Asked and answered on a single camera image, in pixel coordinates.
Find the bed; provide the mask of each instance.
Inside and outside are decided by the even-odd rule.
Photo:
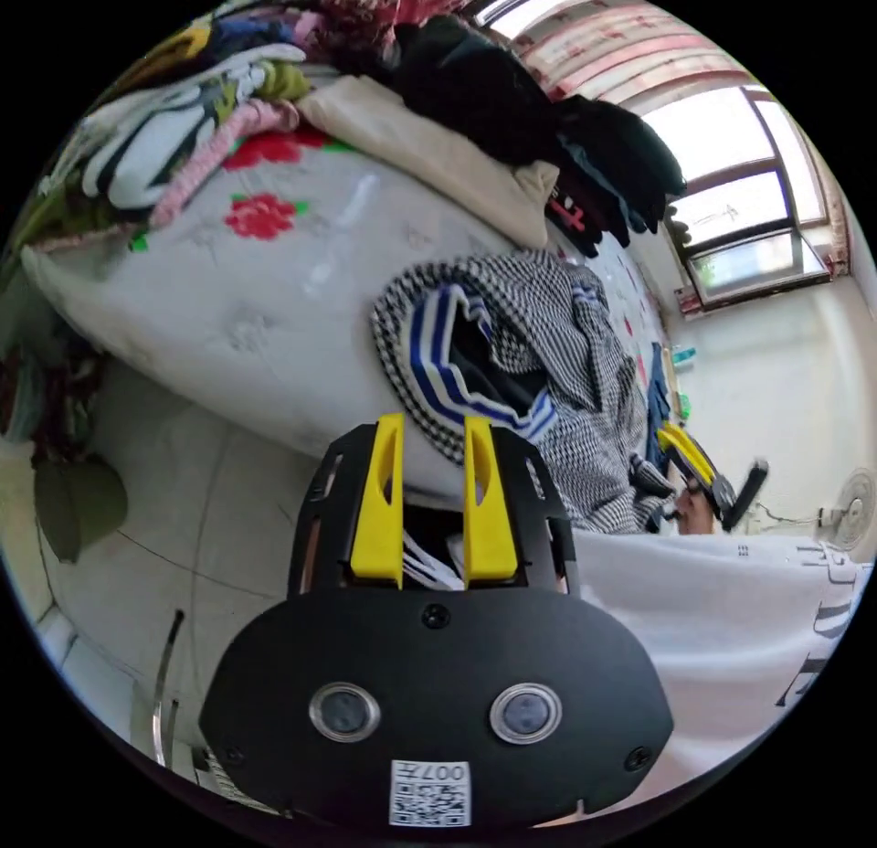
[[[512,250],[475,216],[395,168],[313,131],[248,145],[170,226],[129,243],[24,249],[28,278],[95,345],[218,416],[313,456],[400,411],[367,314],[410,265]],[[584,260],[649,384],[660,323],[636,266],[606,236]],[[457,499],[460,469],[407,428],[406,482]]]

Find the screw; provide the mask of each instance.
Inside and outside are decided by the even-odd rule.
[[[229,747],[226,750],[226,761],[232,766],[240,766],[244,762],[244,755],[236,747]]]
[[[651,751],[647,747],[634,747],[624,761],[624,768],[628,772],[639,772],[651,761]]]
[[[428,629],[444,629],[450,622],[450,611],[443,604],[428,604],[420,618]]]

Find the red flower pattern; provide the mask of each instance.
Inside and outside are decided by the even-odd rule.
[[[284,202],[270,193],[260,193],[234,200],[225,222],[242,239],[271,241],[292,229],[296,212],[291,202]]]
[[[261,132],[248,138],[228,157],[223,167],[230,172],[251,169],[259,163],[298,163],[301,148],[319,149],[332,143],[323,132],[311,126],[302,126],[295,132]]]

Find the white t-shirt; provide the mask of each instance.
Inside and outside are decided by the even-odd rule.
[[[639,788],[599,814],[673,790],[761,736],[819,675],[871,574],[806,537],[574,536],[584,599],[637,635],[675,723]]]

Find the black handle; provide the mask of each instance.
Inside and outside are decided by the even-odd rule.
[[[744,482],[740,494],[737,495],[734,505],[722,517],[722,528],[725,531],[731,531],[744,517],[745,512],[752,505],[752,502],[761,491],[761,487],[765,484],[767,471],[767,462],[761,459],[756,461],[749,469],[749,475],[746,477],[746,482]]]

